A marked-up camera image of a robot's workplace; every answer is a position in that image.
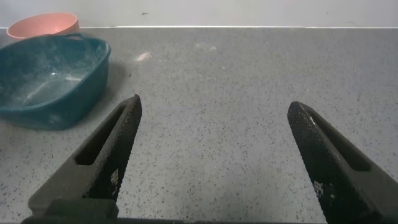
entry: teal plastic basin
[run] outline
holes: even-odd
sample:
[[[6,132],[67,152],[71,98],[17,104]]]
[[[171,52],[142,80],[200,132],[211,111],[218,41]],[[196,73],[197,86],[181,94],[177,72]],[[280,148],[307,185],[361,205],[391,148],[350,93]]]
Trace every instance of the teal plastic basin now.
[[[81,34],[42,35],[0,49],[0,119],[35,129],[65,129],[97,102],[111,47]]]

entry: countertop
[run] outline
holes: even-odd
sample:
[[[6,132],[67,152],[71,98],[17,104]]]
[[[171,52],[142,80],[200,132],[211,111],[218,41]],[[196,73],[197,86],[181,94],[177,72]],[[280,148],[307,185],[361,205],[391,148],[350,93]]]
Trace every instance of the countertop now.
[[[135,93],[120,217],[325,222],[287,121],[296,100],[398,180],[397,29],[83,32],[111,45],[106,92],[68,130],[0,122],[0,222],[28,217],[29,197]]]

